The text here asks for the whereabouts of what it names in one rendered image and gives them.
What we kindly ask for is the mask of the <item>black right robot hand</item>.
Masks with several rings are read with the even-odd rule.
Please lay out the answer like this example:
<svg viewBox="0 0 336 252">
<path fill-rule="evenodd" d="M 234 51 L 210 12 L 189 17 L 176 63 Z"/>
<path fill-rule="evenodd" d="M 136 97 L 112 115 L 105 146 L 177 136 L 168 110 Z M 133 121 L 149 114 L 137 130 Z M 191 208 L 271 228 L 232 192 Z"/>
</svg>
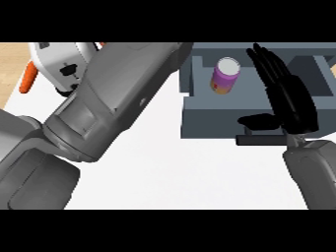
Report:
<svg viewBox="0 0 336 252">
<path fill-rule="evenodd" d="M 293 75 L 276 54 L 257 43 L 245 49 L 273 114 L 242 116 L 236 122 L 251 131 L 282 128 L 288 134 L 305 134 L 318 130 L 316 110 L 305 84 Z"/>
</svg>

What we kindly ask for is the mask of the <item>blue-grey open drawer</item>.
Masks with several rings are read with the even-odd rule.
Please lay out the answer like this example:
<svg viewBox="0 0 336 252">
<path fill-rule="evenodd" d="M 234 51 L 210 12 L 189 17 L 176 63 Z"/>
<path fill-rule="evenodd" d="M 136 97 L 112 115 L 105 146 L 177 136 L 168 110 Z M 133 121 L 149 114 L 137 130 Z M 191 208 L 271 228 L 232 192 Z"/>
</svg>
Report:
<svg viewBox="0 0 336 252">
<path fill-rule="evenodd" d="M 229 93 L 235 97 L 265 99 L 263 84 L 245 54 L 251 45 L 251 42 L 195 42 L 179 72 L 180 92 L 189 96 L 216 96 L 210 89 L 213 65 L 220 58 L 231 57 L 239 63 L 239 76 Z M 309 94 L 334 97 L 336 78 L 330 67 L 336 64 L 336 42 L 260 42 L 260 45 L 282 59 Z"/>
</svg>

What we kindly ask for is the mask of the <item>purple can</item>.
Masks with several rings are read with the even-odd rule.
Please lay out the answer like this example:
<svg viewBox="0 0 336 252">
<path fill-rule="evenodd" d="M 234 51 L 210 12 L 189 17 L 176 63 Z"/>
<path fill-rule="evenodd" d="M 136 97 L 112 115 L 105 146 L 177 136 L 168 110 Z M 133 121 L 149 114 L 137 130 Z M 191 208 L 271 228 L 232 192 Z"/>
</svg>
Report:
<svg viewBox="0 0 336 252">
<path fill-rule="evenodd" d="M 234 86 L 239 75 L 239 64 L 231 57 L 222 57 L 213 67 L 210 88 L 219 95 L 225 95 Z"/>
</svg>

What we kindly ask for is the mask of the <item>blue-grey drawer front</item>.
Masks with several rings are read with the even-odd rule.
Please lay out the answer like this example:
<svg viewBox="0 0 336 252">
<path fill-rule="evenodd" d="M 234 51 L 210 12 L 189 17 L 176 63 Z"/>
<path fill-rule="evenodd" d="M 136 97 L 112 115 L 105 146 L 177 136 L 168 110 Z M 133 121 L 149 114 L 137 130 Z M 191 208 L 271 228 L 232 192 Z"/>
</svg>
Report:
<svg viewBox="0 0 336 252">
<path fill-rule="evenodd" d="M 318 131 L 308 138 L 321 138 L 336 132 L 336 97 L 312 98 L 318 116 Z M 183 139 L 232 139 L 242 133 L 236 123 L 241 116 L 271 113 L 272 108 L 263 95 L 239 97 L 211 94 L 208 97 L 183 98 L 180 137 Z"/>
</svg>

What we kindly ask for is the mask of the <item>orange carrot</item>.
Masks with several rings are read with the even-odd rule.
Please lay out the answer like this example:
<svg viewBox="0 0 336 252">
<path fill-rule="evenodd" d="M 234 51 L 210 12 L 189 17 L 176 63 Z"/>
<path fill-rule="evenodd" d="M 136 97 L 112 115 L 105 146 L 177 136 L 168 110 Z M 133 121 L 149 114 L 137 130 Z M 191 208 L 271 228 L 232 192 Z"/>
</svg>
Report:
<svg viewBox="0 0 336 252">
<path fill-rule="evenodd" d="M 34 62 L 29 62 L 26 65 L 26 68 L 25 68 L 22 82 L 19 85 L 19 93 L 20 94 L 25 94 L 29 91 L 37 75 L 38 75 L 38 69 L 35 67 Z"/>
</svg>

